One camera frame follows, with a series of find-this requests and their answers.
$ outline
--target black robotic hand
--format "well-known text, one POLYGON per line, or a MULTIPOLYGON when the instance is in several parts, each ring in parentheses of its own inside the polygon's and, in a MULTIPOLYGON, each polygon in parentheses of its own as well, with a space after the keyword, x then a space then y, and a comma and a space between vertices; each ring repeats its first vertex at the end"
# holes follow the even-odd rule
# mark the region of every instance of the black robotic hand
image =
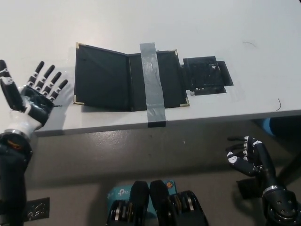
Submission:
POLYGON ((276 176, 272 159, 260 140, 250 136, 229 137, 228 140, 243 142, 226 148, 230 166, 250 177, 259 174, 265 174, 269 178, 276 176))
POLYGON ((243 197, 251 193, 259 194, 253 197, 262 197, 266 225, 301 226, 301 206, 295 194, 279 182, 264 143, 250 136, 229 137, 228 140, 243 142, 226 148, 228 161, 237 171, 255 177, 238 181, 238 186, 243 197))
POLYGON ((18 89, 8 72, 6 63, 4 60, 0 60, 0 85, 8 105, 12 109, 10 112, 12 122, 5 132, 18 133, 30 140, 32 133, 47 122, 54 107, 53 101, 68 81, 64 80, 57 89, 52 91, 62 73, 58 72, 45 85, 55 66, 50 66, 44 76, 37 81, 43 66, 44 62, 41 61, 34 74, 30 76, 27 85, 18 89))

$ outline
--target robot finger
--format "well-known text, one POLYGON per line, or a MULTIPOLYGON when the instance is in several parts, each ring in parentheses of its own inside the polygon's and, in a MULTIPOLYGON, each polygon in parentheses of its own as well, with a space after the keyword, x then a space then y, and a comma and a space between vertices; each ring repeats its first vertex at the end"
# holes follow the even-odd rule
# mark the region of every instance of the robot finger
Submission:
POLYGON ((57 80, 60 78, 61 75, 62 75, 62 73, 58 72, 53 77, 53 79, 51 80, 51 82, 48 85, 46 85, 45 88, 43 89, 43 91, 41 92, 42 95, 47 96, 50 93, 50 91, 53 88, 54 84, 57 82, 57 80))
POLYGON ((237 149, 244 149, 244 144, 237 144, 237 145, 233 145, 231 147, 227 147, 226 148, 226 152, 229 153, 229 152, 233 152, 234 150, 237 150, 237 149))
POLYGON ((53 72, 54 69, 55 69, 55 66, 51 65, 50 68, 46 71, 46 73, 42 77, 42 79, 40 81, 38 81, 38 83, 37 83, 37 85, 35 87, 36 91, 40 91, 42 89, 42 87, 44 86, 44 83, 45 83, 46 79, 49 77, 49 75, 53 72))
POLYGON ((37 67, 37 69, 34 71, 33 75, 30 76, 27 85, 30 87, 33 87, 34 83, 37 80, 37 77, 39 75, 39 72, 42 70, 42 67, 44 66, 44 61, 41 61, 37 67))
POLYGON ((228 140, 229 141, 248 141, 248 137, 242 137, 242 136, 231 136, 231 137, 228 137, 228 140))
POLYGON ((0 85, 9 107, 15 111, 25 111, 23 99, 4 60, 0 60, 0 85))
POLYGON ((250 177, 256 175, 257 172, 255 170, 255 165, 253 163, 248 162, 246 156, 241 158, 237 157, 233 153, 229 153, 227 157, 230 166, 236 169, 237 171, 250 177))
POLYGON ((53 91, 51 93, 51 95, 48 97, 49 100, 51 100, 52 102, 57 98, 57 96, 59 95, 59 93, 62 91, 62 89, 67 85, 68 80, 64 80, 59 86, 58 88, 53 91))

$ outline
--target fingertip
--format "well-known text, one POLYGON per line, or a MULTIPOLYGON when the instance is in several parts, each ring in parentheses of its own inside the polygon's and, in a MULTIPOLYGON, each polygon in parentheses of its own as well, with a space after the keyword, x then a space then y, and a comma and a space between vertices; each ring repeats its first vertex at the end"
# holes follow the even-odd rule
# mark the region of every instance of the fingertip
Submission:
POLYGON ((4 60, 0 60, 0 70, 3 70, 5 68, 7 68, 5 61, 4 60))

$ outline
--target gray floor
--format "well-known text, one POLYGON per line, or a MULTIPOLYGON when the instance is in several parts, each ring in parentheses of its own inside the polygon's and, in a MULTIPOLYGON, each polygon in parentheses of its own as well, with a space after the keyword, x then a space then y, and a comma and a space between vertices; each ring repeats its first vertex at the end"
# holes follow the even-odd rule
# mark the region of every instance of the gray floor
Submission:
MULTIPOLYGON (((226 163, 226 137, 237 134, 264 141, 277 170, 295 154, 250 121, 39 138, 26 172, 28 199, 50 197, 50 218, 26 225, 101 226, 114 186, 170 178, 178 191, 197 195, 210 225, 262 226, 260 200, 241 199, 236 181, 246 177, 226 163)), ((289 185, 299 200, 300 184, 289 185)))

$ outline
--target white table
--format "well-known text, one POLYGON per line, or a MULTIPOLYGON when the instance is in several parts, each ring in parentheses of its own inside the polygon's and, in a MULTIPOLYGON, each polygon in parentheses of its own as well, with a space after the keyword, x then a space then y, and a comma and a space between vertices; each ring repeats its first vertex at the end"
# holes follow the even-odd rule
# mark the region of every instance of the white table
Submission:
MULTIPOLYGON (((17 84, 26 83, 40 60, 71 81, 57 100, 63 107, 38 136, 147 127, 146 111, 71 104, 76 42, 124 53, 155 42, 157 50, 177 49, 180 61, 225 60, 234 86, 226 94, 188 95, 190 107, 166 109, 166 126, 301 113, 298 0, 10 0, 1 4, 0 21, 0 57, 17 84)), ((2 94, 0 102, 4 130, 9 109, 2 94)))

